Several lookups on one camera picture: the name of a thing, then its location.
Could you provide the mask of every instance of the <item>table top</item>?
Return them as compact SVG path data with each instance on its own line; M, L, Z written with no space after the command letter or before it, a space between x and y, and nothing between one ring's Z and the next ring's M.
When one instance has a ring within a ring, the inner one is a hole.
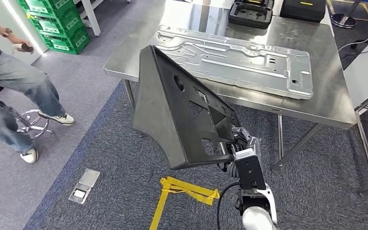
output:
M302 120L348 129L356 117L338 50L328 25L273 17L267 30L228 22L229 10L175 0L155 1L104 66L109 76L139 80L140 50L160 25L233 37L310 54L314 96L298 100L264 92L201 81L225 101Z

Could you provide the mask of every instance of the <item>green plastic crate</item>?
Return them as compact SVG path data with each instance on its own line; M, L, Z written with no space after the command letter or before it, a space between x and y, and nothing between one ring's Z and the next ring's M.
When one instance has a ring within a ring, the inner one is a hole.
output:
M39 33L64 38L71 37L77 29L83 26L80 15L74 8L69 9L58 18L46 17L35 12L29 12L27 17Z
M68 9L75 8L72 0L18 0L20 6L28 12L61 16Z
M69 54L79 54L90 42L85 27L78 29L70 39L50 35L41 35L41 37L50 50Z

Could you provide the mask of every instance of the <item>white sneaker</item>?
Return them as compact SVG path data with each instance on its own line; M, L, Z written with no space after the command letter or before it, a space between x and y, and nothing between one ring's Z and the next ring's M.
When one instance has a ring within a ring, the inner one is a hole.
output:
M39 158L39 153L37 152L37 149L31 149L27 152L22 152L20 154L20 157L27 163L33 164L36 162L36 160Z
M68 115L68 114L63 114L63 115L60 115L60 116L49 116L49 115L43 113L40 110L37 113L42 118L57 121L57 122L59 122L63 126L71 126L71 125L73 125L75 123L74 118L72 116Z

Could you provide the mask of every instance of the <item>yellow tape marking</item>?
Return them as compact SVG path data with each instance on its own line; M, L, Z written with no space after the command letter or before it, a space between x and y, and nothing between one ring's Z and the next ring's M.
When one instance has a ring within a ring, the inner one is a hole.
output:
M161 178L160 183L163 185L163 188L161 189L160 199L154 212L153 220L151 221L150 230L157 229L169 193L187 193L192 198L207 205L212 205L214 199L219 199L218 189L209 190L169 176L167 178Z
M309 5L309 6L312 6L313 4L310 3L310 2L304 2L304 1L300 1L300 4L303 4L303 5Z
M345 2L345 3L350 3L350 4L353 4L354 3L354 1L346 1L346 0L333 0L333 1ZM331 13L332 14L335 14L334 7L333 7L331 1L330 0L327 0L327 2L328 2L328 5L331 8ZM368 14L368 6L366 5L366 3L361 2L359 4L365 9L366 13ZM368 19L363 19L363 18L354 18L354 19L368 22Z

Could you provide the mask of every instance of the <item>black cable on floor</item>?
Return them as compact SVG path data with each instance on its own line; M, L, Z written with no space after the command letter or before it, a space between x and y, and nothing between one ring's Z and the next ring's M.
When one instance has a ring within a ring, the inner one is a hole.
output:
M226 192L228 189L230 189L230 188L232 188L232 187L234 187L234 186L237 186L237 185L241 185L241 183L240 183L240 182L236 182L236 183L232 183L232 184L230 184L230 185L226 186L226 188L224 188L224 189L223 189L223 191L222 191L221 195L219 196L219 199L218 199L218 206L217 206L217 226L218 226L218 230L220 230L220 229L221 229L221 226L219 225L219 207L220 207L220 205L221 205L222 197L223 197L223 195L225 194L225 192Z

